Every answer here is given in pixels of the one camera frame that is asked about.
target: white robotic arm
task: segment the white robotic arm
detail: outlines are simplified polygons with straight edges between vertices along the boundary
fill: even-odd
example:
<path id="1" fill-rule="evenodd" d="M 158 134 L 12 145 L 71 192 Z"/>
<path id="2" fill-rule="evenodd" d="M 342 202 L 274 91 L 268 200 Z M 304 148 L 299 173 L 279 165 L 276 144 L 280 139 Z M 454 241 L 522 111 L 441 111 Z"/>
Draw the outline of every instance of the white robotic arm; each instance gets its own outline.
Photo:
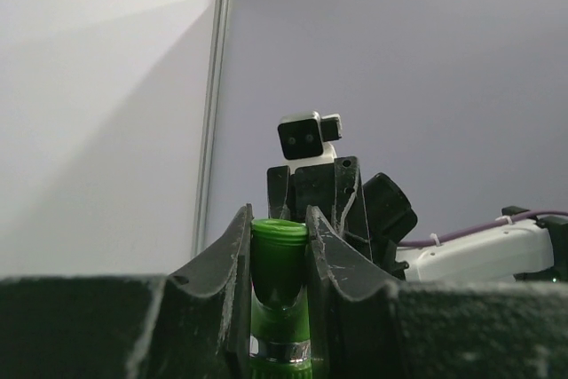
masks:
<path id="1" fill-rule="evenodd" d="M 514 281 L 551 268 L 554 253 L 548 230 L 525 219 L 439 246 L 398 248 L 397 262 L 408 263 L 407 281 Z"/>

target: gray partition wall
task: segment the gray partition wall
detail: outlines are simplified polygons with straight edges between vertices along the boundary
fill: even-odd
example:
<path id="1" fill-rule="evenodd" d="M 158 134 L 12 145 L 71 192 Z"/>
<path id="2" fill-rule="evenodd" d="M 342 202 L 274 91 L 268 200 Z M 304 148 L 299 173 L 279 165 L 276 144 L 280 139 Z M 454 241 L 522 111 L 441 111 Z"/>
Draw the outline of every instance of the gray partition wall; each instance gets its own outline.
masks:
<path id="1" fill-rule="evenodd" d="M 285 114 L 339 113 L 339 155 L 390 175 L 410 239 L 568 208 L 568 0 L 232 0 L 207 243 L 266 216 Z"/>

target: cable tie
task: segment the cable tie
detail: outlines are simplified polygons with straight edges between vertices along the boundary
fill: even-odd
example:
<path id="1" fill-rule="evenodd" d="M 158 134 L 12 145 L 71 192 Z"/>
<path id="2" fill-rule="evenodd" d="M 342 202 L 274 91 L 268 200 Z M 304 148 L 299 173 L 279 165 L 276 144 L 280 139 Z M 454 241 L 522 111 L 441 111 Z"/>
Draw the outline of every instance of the cable tie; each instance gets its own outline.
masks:
<path id="1" fill-rule="evenodd" d="M 441 246 L 441 245 L 442 245 L 442 243 L 440 242 L 440 239 L 438 238 L 438 235 L 437 235 L 437 234 L 435 234 L 435 233 L 430 234 L 430 238 L 436 242 L 436 246 Z"/>
<path id="2" fill-rule="evenodd" d="M 510 215 L 503 215 L 502 217 L 498 217 L 497 219 L 495 219 L 496 221 L 501 221 L 502 219 L 505 219 L 507 221 L 507 224 L 509 225 L 513 225 L 513 219 L 511 218 Z"/>

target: green tube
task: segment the green tube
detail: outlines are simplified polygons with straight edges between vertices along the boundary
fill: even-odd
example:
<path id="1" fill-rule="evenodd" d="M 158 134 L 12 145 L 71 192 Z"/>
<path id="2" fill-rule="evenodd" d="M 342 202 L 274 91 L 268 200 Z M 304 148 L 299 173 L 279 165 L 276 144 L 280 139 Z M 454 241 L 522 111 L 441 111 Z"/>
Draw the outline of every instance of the green tube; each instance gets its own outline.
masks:
<path id="1" fill-rule="evenodd" d="M 252 228 L 251 377 L 311 379 L 308 230 L 281 219 L 258 219 Z"/>

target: white wall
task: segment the white wall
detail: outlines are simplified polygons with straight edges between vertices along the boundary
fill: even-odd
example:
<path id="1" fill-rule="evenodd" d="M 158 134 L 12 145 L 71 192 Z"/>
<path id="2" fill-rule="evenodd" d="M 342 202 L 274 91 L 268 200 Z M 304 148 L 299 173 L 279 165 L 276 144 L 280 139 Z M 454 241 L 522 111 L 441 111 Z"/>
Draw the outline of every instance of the white wall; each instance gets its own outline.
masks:
<path id="1" fill-rule="evenodd" d="M 0 0 L 0 275 L 191 253 L 215 0 Z"/>
<path id="2" fill-rule="evenodd" d="M 233 0 L 209 243 L 266 212 L 276 126 L 343 117 L 340 155 L 390 175 L 427 238 L 510 204 L 568 209 L 568 0 Z"/>

